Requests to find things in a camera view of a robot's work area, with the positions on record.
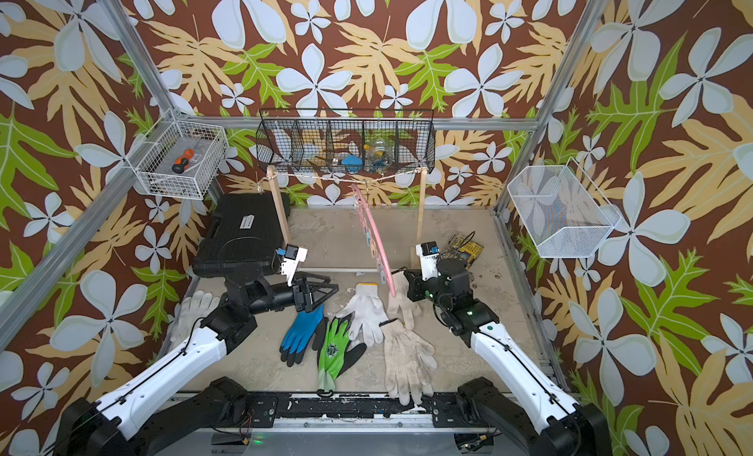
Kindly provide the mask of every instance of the dusty floor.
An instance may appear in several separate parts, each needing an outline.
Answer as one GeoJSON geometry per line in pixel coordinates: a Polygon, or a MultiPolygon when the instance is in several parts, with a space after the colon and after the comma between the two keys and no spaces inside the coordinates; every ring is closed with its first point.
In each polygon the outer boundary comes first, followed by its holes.
{"type": "MultiPolygon", "coordinates": [[[[409,266],[410,249],[416,238],[418,213],[407,209],[372,210],[377,228],[388,255],[391,269],[409,266]]],[[[373,268],[375,266],[366,240],[352,209],[294,209],[289,218],[292,243],[309,249],[304,263],[307,267],[373,268]]],[[[471,267],[475,296],[484,301],[499,316],[518,345],[535,362],[539,354],[531,338],[513,283],[505,265],[502,247],[497,239],[494,223],[487,210],[426,210],[422,240],[436,240],[443,248],[457,231],[476,231],[475,240],[484,245],[484,252],[471,267]]],[[[376,274],[356,276],[353,273],[330,273],[340,291],[325,304],[325,314],[334,315],[353,295],[357,282],[379,282],[376,274]]],[[[270,277],[270,283],[283,277],[270,277]]],[[[222,278],[203,278],[199,289],[220,295],[225,291],[222,278]]],[[[387,305],[389,288],[380,285],[380,298],[387,305]]],[[[457,386],[485,376],[500,391],[507,388],[494,371],[452,335],[434,317],[431,303],[421,301],[423,314],[416,321],[414,331],[435,348],[439,364],[432,373],[436,391],[455,391],[457,386]]],[[[258,391],[314,391],[316,389],[316,353],[308,349],[301,364],[288,368],[280,361],[279,346],[287,329],[295,319],[295,310],[268,312],[257,316],[256,329],[232,354],[208,368],[188,383],[184,389],[197,390],[212,380],[229,376],[249,390],[258,391]]],[[[364,356],[336,380],[339,391],[385,390],[384,355],[382,344],[368,349],[364,356]]]]}

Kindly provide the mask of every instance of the dirty white glove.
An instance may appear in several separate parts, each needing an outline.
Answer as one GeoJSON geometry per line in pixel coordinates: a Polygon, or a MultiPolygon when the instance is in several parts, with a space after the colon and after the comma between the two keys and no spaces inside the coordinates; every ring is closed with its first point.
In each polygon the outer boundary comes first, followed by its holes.
{"type": "Polygon", "coordinates": [[[205,318],[209,312],[215,310],[220,303],[220,298],[215,297],[211,292],[201,290],[195,292],[193,296],[183,298],[180,315],[178,316],[178,328],[175,329],[170,337],[170,350],[177,348],[183,343],[183,340],[191,334],[191,328],[194,324],[199,327],[201,322],[196,322],[198,318],[205,318]]]}
{"type": "Polygon", "coordinates": [[[413,330],[413,316],[421,315],[421,306],[418,302],[408,299],[408,280],[405,278],[405,272],[397,272],[392,275],[392,282],[395,284],[395,296],[390,293],[387,302],[387,312],[397,314],[398,308],[403,310],[403,321],[407,330],[413,330]]]}
{"type": "Polygon", "coordinates": [[[335,314],[336,318],[344,318],[353,313],[348,338],[355,340],[358,332],[363,328],[364,343],[367,347],[371,347],[374,343],[382,343],[384,336],[379,324],[389,320],[378,294],[379,287],[375,283],[358,283],[355,285],[355,294],[348,301],[348,305],[335,314]]]}
{"type": "Polygon", "coordinates": [[[437,361],[432,356],[431,343],[413,330],[406,330],[400,320],[386,323],[381,329],[387,371],[384,381],[389,396],[393,399],[399,396],[402,405],[407,405],[411,396],[415,404],[421,403],[421,394],[433,396],[427,369],[437,369],[437,361]]]}

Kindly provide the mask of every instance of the work glove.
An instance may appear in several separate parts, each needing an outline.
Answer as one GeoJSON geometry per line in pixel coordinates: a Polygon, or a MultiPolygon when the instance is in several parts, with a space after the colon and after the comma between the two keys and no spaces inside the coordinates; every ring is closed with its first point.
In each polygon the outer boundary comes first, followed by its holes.
{"type": "Polygon", "coordinates": [[[421,315],[421,306],[418,302],[408,299],[408,279],[405,272],[397,272],[392,275],[392,283],[395,285],[395,295],[390,293],[387,301],[387,312],[397,314],[398,309],[403,310],[403,321],[406,330],[413,330],[413,316],[421,315]]]}
{"type": "Polygon", "coordinates": [[[194,326],[200,327],[201,321],[196,320],[208,316],[219,303],[219,297],[202,290],[198,290],[191,297],[184,297],[180,305],[180,314],[178,314],[178,327],[170,337],[170,350],[183,343],[183,340],[191,335],[194,326]]]}
{"type": "Polygon", "coordinates": [[[366,345],[361,343],[348,350],[348,319],[333,319],[327,328],[327,335],[319,349],[319,388],[320,396],[331,396],[334,393],[334,381],[343,374],[366,351],[366,345]]]}
{"type": "Polygon", "coordinates": [[[415,404],[421,403],[421,394],[433,396],[431,376],[427,369],[437,369],[432,356],[434,347],[414,331],[406,330],[400,320],[382,325],[384,332],[385,385],[393,399],[399,397],[402,405],[408,405],[413,396],[415,404]]]}
{"type": "Polygon", "coordinates": [[[358,283],[355,285],[355,294],[348,304],[335,314],[336,318],[353,314],[353,324],[350,326],[348,337],[355,340],[358,332],[363,329],[364,343],[367,347],[371,347],[374,343],[382,343],[384,336],[379,324],[389,320],[378,294],[379,287],[375,283],[358,283]]]}
{"type": "Polygon", "coordinates": [[[315,311],[301,311],[295,318],[293,325],[287,329],[285,338],[280,345],[280,360],[287,361],[289,367],[293,363],[300,363],[304,359],[306,346],[309,344],[312,336],[314,341],[311,344],[312,350],[318,350],[325,341],[327,331],[327,321],[324,319],[325,307],[320,305],[315,311]]]}

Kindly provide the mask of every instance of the label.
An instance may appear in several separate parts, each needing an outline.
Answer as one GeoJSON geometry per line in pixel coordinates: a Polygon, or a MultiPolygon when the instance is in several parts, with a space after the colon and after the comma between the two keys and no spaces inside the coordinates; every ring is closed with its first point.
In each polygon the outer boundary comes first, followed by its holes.
{"type": "Polygon", "coordinates": [[[250,229],[253,223],[254,223],[253,214],[249,214],[248,216],[243,216],[243,219],[241,219],[240,221],[240,229],[250,229]]]}

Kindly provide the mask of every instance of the rope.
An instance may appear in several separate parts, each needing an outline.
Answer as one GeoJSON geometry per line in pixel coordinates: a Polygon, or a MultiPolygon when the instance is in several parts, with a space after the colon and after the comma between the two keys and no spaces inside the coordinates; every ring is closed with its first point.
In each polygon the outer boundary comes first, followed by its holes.
{"type": "MultiPolygon", "coordinates": [[[[332,181],[337,181],[337,182],[340,182],[340,181],[345,181],[345,182],[351,182],[351,183],[361,183],[361,184],[363,184],[363,185],[366,185],[366,189],[368,189],[368,187],[369,187],[369,184],[370,184],[370,183],[377,183],[377,182],[380,182],[380,181],[382,181],[382,180],[388,180],[388,179],[390,179],[390,178],[395,178],[395,177],[397,177],[398,175],[418,174],[418,173],[421,173],[421,170],[422,170],[422,169],[423,169],[423,168],[419,168],[419,169],[413,169],[413,170],[411,170],[411,171],[404,171],[403,173],[400,173],[400,174],[387,175],[386,177],[381,177],[381,178],[371,178],[371,179],[368,179],[368,180],[355,180],[355,179],[353,179],[353,178],[350,178],[350,179],[346,180],[346,179],[344,179],[344,178],[334,178],[334,176],[332,176],[332,175],[331,175],[331,176],[329,176],[329,177],[319,177],[319,176],[317,176],[317,175],[309,175],[309,174],[297,174],[297,173],[295,173],[295,172],[294,172],[294,173],[293,173],[292,175],[293,175],[294,177],[297,177],[297,176],[299,176],[299,175],[300,175],[300,176],[302,176],[302,177],[307,177],[307,178],[315,178],[315,179],[317,179],[317,180],[332,180],[332,181]]],[[[258,180],[258,181],[256,182],[256,183],[257,183],[257,185],[258,185],[259,193],[261,193],[261,191],[260,191],[260,189],[261,189],[261,183],[262,183],[262,182],[264,182],[264,181],[269,181],[269,177],[268,177],[267,175],[263,176],[261,180],[258,180]]]]}

